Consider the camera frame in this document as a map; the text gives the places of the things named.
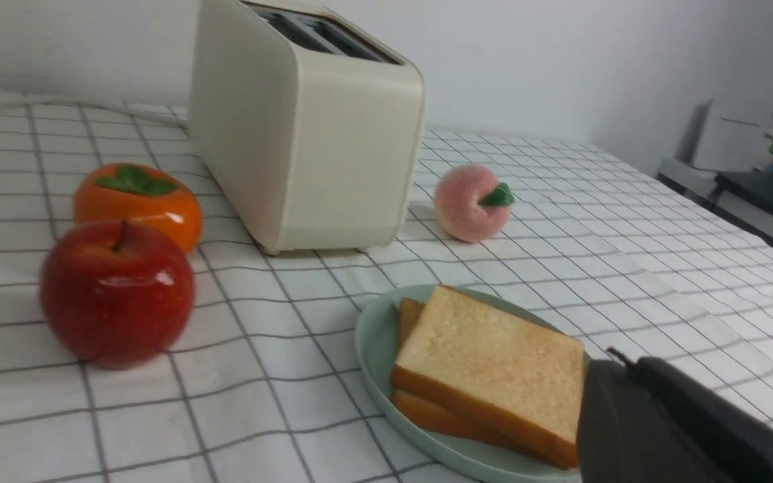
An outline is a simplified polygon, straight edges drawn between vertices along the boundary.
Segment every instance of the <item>oval plate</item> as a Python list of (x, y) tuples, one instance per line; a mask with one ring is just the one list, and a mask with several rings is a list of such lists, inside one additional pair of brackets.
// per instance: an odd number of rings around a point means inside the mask
[[(393, 406), (390, 399), (393, 387), (390, 386), (389, 376), (393, 372), (398, 349), (401, 299), (414, 299), (425, 303), (429, 300), (433, 288), (432, 284), (410, 285), (382, 294), (363, 310), (356, 322), (356, 357), (362, 368), (363, 380), (386, 419), (423, 453), (452, 470), (477, 480), (487, 483), (579, 482), (580, 472), (577, 470), (559, 470), (502, 447), (423, 430)], [(468, 288), (458, 290), (503, 312), (560, 332), (539, 317), (506, 300)]]

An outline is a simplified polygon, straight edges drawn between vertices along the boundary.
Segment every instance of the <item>tablecloth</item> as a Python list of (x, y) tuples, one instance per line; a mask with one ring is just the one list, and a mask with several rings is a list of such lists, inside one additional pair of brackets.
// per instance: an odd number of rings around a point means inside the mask
[[(137, 106), (169, 116), (185, 110)], [(773, 249), (586, 143), (428, 131), (407, 222), (367, 254), (264, 257), (184, 129), (76, 105), (0, 112), (0, 483), (446, 483), (368, 397), (358, 313), (443, 282), (517, 303), (582, 340), (666, 358), (773, 427)], [(197, 308), (171, 352), (80, 364), (46, 327), (38, 271), (70, 196), (108, 162), (199, 197)], [(438, 178), (484, 163), (515, 191), (496, 239), (442, 232)]]

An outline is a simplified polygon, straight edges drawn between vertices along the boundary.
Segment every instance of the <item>orange persimmon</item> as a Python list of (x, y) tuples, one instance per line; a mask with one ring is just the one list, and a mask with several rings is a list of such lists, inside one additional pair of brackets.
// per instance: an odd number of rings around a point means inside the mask
[(157, 169), (110, 164), (86, 176), (73, 195), (77, 225), (104, 220), (150, 224), (189, 254), (202, 234), (202, 208), (183, 183)]

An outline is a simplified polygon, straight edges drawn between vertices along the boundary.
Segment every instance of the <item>cream toaster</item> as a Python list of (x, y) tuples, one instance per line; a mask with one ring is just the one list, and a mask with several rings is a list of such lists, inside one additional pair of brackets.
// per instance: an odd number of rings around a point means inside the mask
[(202, 0), (190, 135), (267, 254), (389, 245), (425, 110), (418, 68), (331, 10)]

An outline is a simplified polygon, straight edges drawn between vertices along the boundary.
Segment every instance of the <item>bread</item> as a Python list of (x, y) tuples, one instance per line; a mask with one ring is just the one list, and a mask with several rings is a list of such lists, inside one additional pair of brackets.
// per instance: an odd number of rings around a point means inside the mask
[(578, 467), (583, 343), (435, 287), (396, 357), (393, 388)]
[[(399, 348), (416, 327), (425, 305), (412, 299), (402, 299), (399, 307)], [(493, 446), (521, 451), (517, 443), (502, 434), (460, 418), (423, 398), (404, 391), (393, 392), (393, 404), (405, 418), (423, 430), (435, 431), (454, 437), (465, 437)]]

